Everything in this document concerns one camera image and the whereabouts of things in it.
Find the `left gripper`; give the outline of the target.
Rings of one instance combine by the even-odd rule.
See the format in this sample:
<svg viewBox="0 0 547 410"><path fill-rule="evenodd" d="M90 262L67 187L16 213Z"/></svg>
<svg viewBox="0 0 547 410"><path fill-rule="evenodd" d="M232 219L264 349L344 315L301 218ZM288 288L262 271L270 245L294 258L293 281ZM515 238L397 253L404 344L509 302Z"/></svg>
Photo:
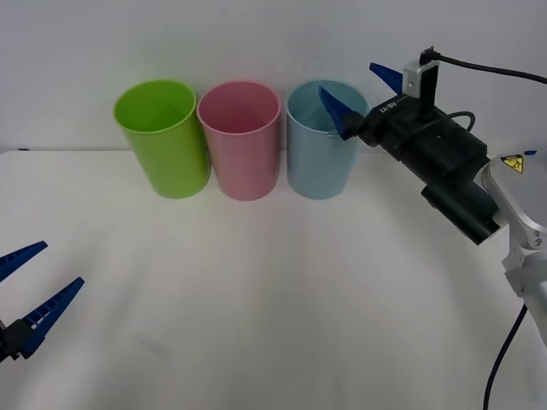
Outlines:
<svg viewBox="0 0 547 410"><path fill-rule="evenodd" d="M1 256L0 281L3 282L47 247L45 241L40 241ZM0 362L8 357L17 360L20 356L24 359L32 356L84 283L82 277L76 278L48 301L7 327L0 321Z"/></svg>

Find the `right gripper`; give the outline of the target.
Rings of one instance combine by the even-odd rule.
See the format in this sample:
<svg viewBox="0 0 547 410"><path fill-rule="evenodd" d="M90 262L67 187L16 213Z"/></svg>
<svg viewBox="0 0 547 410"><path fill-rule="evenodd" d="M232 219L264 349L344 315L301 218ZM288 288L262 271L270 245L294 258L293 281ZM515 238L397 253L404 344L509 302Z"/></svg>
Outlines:
<svg viewBox="0 0 547 410"><path fill-rule="evenodd" d="M403 93L403 74L371 63L369 70L397 95ZM318 86L321 103L343 140L359 136L373 148L381 148L397 161L453 161L454 122L434 106L406 97L394 97L364 117Z"/></svg>

